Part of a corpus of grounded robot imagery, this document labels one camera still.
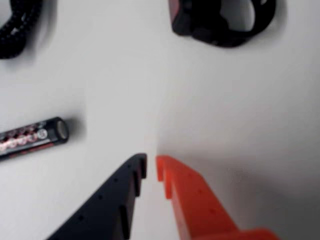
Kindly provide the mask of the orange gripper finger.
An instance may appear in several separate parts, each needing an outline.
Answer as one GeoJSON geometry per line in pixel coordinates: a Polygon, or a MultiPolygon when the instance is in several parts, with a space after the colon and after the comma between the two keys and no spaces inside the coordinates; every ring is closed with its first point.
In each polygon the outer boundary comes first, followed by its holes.
{"type": "Polygon", "coordinates": [[[205,179],[196,170],[168,156],[156,157],[157,177],[172,202],[182,240],[276,240],[267,229],[241,230],[205,179]]]}

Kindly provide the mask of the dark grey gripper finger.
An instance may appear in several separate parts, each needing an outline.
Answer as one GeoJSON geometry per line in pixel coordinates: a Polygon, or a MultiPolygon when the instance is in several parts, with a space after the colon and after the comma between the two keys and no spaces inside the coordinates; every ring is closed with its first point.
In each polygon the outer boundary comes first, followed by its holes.
{"type": "Polygon", "coordinates": [[[49,239],[128,240],[135,200],[146,177],[147,155],[131,156],[49,239]]]}

